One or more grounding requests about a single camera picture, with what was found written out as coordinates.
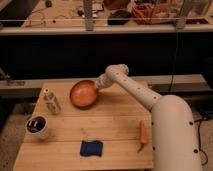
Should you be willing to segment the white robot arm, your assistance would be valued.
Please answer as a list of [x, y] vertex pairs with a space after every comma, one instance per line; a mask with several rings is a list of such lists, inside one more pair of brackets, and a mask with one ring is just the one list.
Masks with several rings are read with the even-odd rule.
[[121, 86], [151, 113], [152, 171], [203, 171], [193, 114], [176, 95], [160, 95], [128, 76], [125, 64], [109, 65], [95, 84], [98, 89]]

